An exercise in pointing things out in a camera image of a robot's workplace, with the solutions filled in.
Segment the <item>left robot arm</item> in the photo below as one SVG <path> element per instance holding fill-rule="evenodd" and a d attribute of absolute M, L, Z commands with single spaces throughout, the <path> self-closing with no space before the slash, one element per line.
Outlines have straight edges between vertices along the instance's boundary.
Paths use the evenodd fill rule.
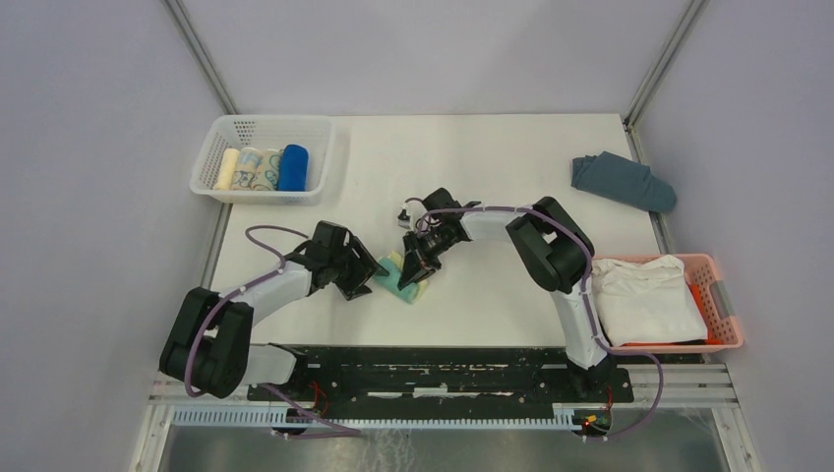
<path fill-rule="evenodd" d="M 300 354 L 255 345 L 253 328 L 281 308 L 334 285 L 345 300 L 367 295 L 368 281 L 388 273 L 346 227 L 320 221 L 311 237 L 266 273 L 229 289 L 190 290 L 163 346 L 158 369 L 192 397 L 229 396 L 239 385 L 271 384 L 288 400 L 302 397 L 310 376 Z"/>

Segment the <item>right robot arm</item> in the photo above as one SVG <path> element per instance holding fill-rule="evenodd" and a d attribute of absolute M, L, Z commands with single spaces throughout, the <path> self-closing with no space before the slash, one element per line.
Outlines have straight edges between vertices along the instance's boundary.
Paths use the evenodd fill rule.
<path fill-rule="evenodd" d="M 424 214 L 402 238 L 397 288 L 434 275 L 442 267 L 442 254 L 457 244 L 510 243 L 533 282 L 553 300 L 565 335 L 570 393 L 581 401 L 602 394 L 616 362 L 590 295 L 594 247 L 562 205 L 553 197 L 530 206 L 461 204 L 445 188 L 421 204 Z"/>

